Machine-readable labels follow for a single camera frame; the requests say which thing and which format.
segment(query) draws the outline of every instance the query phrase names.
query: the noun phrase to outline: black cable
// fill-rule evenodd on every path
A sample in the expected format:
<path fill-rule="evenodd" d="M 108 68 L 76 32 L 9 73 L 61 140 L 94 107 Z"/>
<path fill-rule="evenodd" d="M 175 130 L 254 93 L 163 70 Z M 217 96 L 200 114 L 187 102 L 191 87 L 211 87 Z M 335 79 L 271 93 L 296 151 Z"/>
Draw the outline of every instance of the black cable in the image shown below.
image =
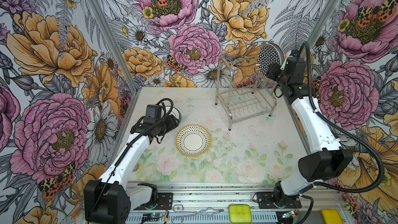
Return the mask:
<path fill-rule="evenodd" d="M 312 197 L 306 196 L 306 195 L 301 195 L 301 197 L 306 198 L 311 201 L 310 206 L 308 207 L 307 212 L 305 213 L 305 216 L 296 224 L 303 224 L 305 220 L 308 218 L 308 216 L 311 213 L 312 207 L 314 206 L 314 199 Z"/>
<path fill-rule="evenodd" d="M 345 189 L 345 188 L 336 187 L 334 185 L 330 185 L 328 183 L 322 183 L 322 182 L 314 182 L 313 184 L 318 185 L 318 186 L 327 187 L 327 188 L 334 189 L 334 190 L 341 191 L 341 192 L 347 192 L 347 193 L 363 193 L 363 192 L 371 191 L 371 190 L 375 189 L 377 186 L 379 186 L 384 180 L 385 169 L 384 169 L 383 161 L 377 154 L 377 151 L 372 146 L 368 145 L 367 143 L 365 143 L 362 140 L 360 140 L 359 138 L 357 138 L 355 135 L 347 132 L 343 128 L 341 128 L 338 125 L 334 124 L 333 122 L 329 121 L 329 119 L 327 117 L 325 117 L 321 112 L 319 112 L 317 110 L 317 108 L 314 104 L 314 100 L 312 98 L 312 80 L 311 80 L 312 71 L 311 71 L 311 58 L 310 58 L 311 54 L 310 54 L 310 46 L 309 46 L 308 42 L 304 42 L 301 45 L 300 51 L 297 56 L 298 57 L 300 56 L 302 49 L 304 47 L 305 47 L 305 51 L 306 51 L 306 60 L 307 60 L 308 98 L 310 100 L 312 109 L 314 109 L 314 112 L 316 113 L 316 115 L 318 115 L 323 121 L 328 123 L 330 126 L 336 128 L 340 132 L 343 132 L 345 135 L 347 135 L 348 137 L 352 138 L 353 140 L 358 142 L 360 145 L 365 147 L 369 151 L 369 153 L 372 155 L 372 157 L 376 160 L 377 167 L 379 168 L 379 174 L 377 175 L 376 180 L 373 183 L 371 183 L 370 185 L 360 188 L 360 189 Z"/>
<path fill-rule="evenodd" d="M 162 103 L 163 101 L 169 101 L 171 106 L 169 111 L 163 115 L 163 117 L 161 117 L 157 122 L 155 122 L 152 126 L 148 127 L 147 129 L 145 129 L 143 132 L 141 132 L 140 134 L 137 135 L 137 137 L 135 137 L 128 145 L 127 147 L 124 149 L 124 151 L 122 152 L 122 155 L 119 157 L 119 159 L 116 161 L 115 163 L 115 167 L 117 167 L 123 160 L 123 158 L 126 156 L 127 152 L 129 151 L 129 149 L 132 147 L 132 145 L 142 136 L 144 136 L 145 134 L 147 134 L 147 132 L 151 131 L 154 127 L 156 127 L 157 125 L 159 125 L 162 121 L 164 121 L 166 119 L 167 116 L 170 115 L 170 113 L 173 110 L 174 104 L 173 101 L 169 98 L 164 98 L 161 99 L 157 105 L 159 105 L 160 103 Z"/>
<path fill-rule="evenodd" d="M 145 219 L 142 219 L 141 224 L 143 224 L 146 221 L 150 221 L 150 220 L 159 220 L 159 218 L 155 218 L 155 217 L 145 218 Z"/>

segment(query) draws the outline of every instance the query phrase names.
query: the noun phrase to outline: electrical wire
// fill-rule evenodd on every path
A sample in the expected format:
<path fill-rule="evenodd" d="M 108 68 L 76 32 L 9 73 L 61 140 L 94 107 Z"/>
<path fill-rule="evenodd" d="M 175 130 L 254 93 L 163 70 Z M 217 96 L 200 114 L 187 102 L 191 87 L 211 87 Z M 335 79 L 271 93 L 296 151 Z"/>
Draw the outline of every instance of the electrical wire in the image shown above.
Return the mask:
<path fill-rule="evenodd" d="M 169 111 L 168 111 L 167 113 L 165 113 L 165 114 L 163 115 L 163 117 L 161 117 L 161 118 L 160 118 L 157 122 L 155 122 L 152 126 L 148 127 L 147 129 L 145 129 L 144 131 L 142 131 L 140 134 L 138 134 L 138 135 L 127 145 L 127 147 L 124 149 L 122 155 L 121 155 L 121 156 L 119 157 L 119 159 L 116 161 L 116 163 L 115 163 L 115 168 L 113 169 L 113 171 L 112 171 L 111 174 L 109 175 L 108 179 L 106 180 L 105 185 L 102 187 L 101 193 L 99 194 L 99 197 L 98 197 L 97 201 L 94 203 L 94 206 L 92 207 L 92 209 L 91 209 L 91 211 L 90 211 L 90 214 L 88 215 L 87 224 L 90 224 L 91 215 L 92 215 L 92 213 L 93 213 L 93 211 L 94 211 L 96 205 L 98 204 L 98 202 L 99 202 L 99 200 L 100 200 L 100 198 L 101 198 L 101 196 L 102 196 L 102 193 L 103 193 L 103 191 L 104 191 L 104 189 L 105 189 L 105 187 L 106 187 L 108 181 L 109 181 L 109 180 L 111 179 L 111 177 L 115 174 L 116 167 L 122 162 L 123 158 L 126 156 L 127 152 L 128 152 L 129 149 L 132 147 L 132 145 L 133 145 L 140 137 L 146 135 L 146 134 L 147 134 L 148 132 L 150 132 L 154 127 L 156 127 L 156 126 L 159 125 L 162 121 L 164 121 L 164 120 L 166 119 L 166 117 L 169 116 L 170 113 L 172 112 L 173 107 L 174 107 L 174 103 L 173 103 L 173 101 L 172 101 L 171 99 L 169 99 L 169 98 L 161 99 L 156 105 L 159 105 L 160 103 L 162 103 L 162 105 L 163 105 L 163 107 L 164 107 L 164 104 L 163 104 L 164 101 L 170 102 L 170 105 L 171 105 L 171 106 L 170 106 Z"/>
<path fill-rule="evenodd" d="M 341 187 L 336 187 L 334 185 L 330 185 L 328 183 L 323 183 L 323 182 L 314 182 L 314 185 L 318 185 L 318 186 L 323 186 L 323 187 L 327 187 L 330 189 L 334 189 L 337 191 L 341 191 L 341 192 L 347 192 L 347 193 L 363 193 L 363 192 L 368 192 L 371 191 L 373 189 L 375 189 L 377 186 L 379 186 L 383 180 L 384 180 L 384 164 L 383 161 L 381 160 L 381 158 L 379 157 L 377 151 L 370 145 L 368 145 L 367 143 L 363 142 L 362 140 L 360 140 L 359 138 L 357 138 L 355 135 L 347 132 L 346 130 L 344 130 L 343 128 L 339 127 L 338 125 L 334 124 L 333 122 L 329 121 L 329 119 L 327 117 L 325 117 L 319 110 L 317 110 L 315 104 L 314 104 L 314 100 L 312 98 L 312 71 L 311 71 L 311 54 L 310 54 L 310 47 L 308 42 L 304 42 L 301 45 L 300 51 L 297 54 L 297 56 L 299 57 L 303 48 L 305 48 L 306 51 L 306 62 L 307 62 L 307 80 L 308 80 L 308 98 L 310 100 L 310 104 L 312 109 L 314 110 L 314 112 L 316 113 L 316 115 L 318 115 L 323 121 L 325 121 L 327 124 L 329 124 L 330 126 L 338 129 L 340 132 L 343 132 L 345 135 L 347 135 L 348 137 L 352 138 L 353 140 L 355 140 L 356 142 L 358 142 L 360 145 L 362 145 L 363 147 L 365 147 L 369 153 L 372 155 L 372 157 L 376 160 L 377 166 L 379 168 L 379 174 L 377 175 L 376 180 L 371 183 L 370 185 L 363 187 L 363 188 L 359 188 L 359 189 L 345 189 L 345 188 L 341 188 Z"/>
<path fill-rule="evenodd" d="M 305 213 L 305 216 L 296 224 L 303 224 L 305 220 L 308 218 L 308 216 L 311 213 L 312 207 L 314 206 L 314 199 L 312 197 L 306 196 L 306 195 L 301 195 L 301 197 L 306 198 L 311 201 L 310 206 L 308 207 L 307 212 Z"/>

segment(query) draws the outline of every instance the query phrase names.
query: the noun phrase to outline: yellow container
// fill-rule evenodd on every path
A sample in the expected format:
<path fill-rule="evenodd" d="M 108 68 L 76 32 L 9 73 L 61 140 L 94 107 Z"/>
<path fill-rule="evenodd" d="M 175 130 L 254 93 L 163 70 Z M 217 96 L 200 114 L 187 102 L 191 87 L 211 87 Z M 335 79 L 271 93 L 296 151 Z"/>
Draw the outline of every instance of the yellow container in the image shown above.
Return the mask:
<path fill-rule="evenodd" d="M 335 209 L 323 209 L 322 215 L 326 224 L 343 224 L 339 212 Z"/>
<path fill-rule="evenodd" d="M 231 223 L 251 223 L 251 210 L 249 205 L 229 206 L 229 220 Z"/>

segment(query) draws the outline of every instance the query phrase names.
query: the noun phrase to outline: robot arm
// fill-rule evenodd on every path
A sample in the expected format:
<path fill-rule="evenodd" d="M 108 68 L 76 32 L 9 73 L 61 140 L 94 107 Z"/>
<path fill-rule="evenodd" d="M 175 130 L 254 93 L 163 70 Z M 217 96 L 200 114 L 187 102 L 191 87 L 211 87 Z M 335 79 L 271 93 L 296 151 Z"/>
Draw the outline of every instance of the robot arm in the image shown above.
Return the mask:
<path fill-rule="evenodd" d="M 164 100 L 168 100 L 171 106 L 165 107 L 163 103 L 160 105 Z M 170 99 L 163 99 L 156 105 L 148 105 L 146 116 L 140 118 L 132 127 L 126 148 L 120 152 L 97 181 L 91 180 L 86 184 L 84 208 L 87 221 L 101 224 L 123 224 L 130 209 L 135 209 L 142 204 L 151 207 L 157 203 L 156 185 L 140 183 L 138 187 L 129 192 L 125 190 L 133 168 L 153 138 L 164 136 L 180 123 L 180 116 L 176 118 L 174 116 L 176 113 L 171 114 L 174 109 Z"/>

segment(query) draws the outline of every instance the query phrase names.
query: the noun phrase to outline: wallpaper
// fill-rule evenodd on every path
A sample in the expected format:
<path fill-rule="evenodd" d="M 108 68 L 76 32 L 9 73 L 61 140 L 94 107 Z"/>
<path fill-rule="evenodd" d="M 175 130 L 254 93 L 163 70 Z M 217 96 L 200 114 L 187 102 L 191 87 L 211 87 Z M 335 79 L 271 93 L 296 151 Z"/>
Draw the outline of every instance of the wallpaper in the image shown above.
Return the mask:
<path fill-rule="evenodd" d="M 341 0 L 313 47 L 312 85 L 322 113 L 374 147 L 384 181 L 342 193 L 358 224 L 398 223 L 398 0 Z M 358 189 L 379 174 L 366 149 L 332 128 L 354 158 L 332 184 Z"/>
<path fill-rule="evenodd" d="M 259 43 L 275 42 L 284 51 L 300 47 L 327 2 L 99 1 L 138 87 L 215 87 L 220 56 L 250 56 Z M 254 67 L 235 68 L 235 87 L 255 81 Z M 221 86 L 228 87 L 224 67 Z"/>
<path fill-rule="evenodd" d="M 131 92 L 87 5 L 0 0 L 1 223 L 74 224 Z"/>

